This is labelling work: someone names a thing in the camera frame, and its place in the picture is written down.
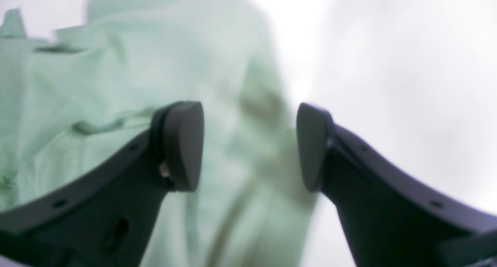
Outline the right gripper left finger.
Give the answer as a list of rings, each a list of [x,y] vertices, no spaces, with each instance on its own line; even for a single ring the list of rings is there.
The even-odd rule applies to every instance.
[[[1,257],[18,267],[138,267],[168,192],[197,189],[199,101],[157,110],[150,128],[85,174],[1,214]]]

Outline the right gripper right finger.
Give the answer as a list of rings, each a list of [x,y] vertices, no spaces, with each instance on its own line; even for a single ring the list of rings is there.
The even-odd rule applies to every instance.
[[[301,172],[336,207],[358,267],[495,267],[495,215],[421,183],[330,113],[297,112]]]

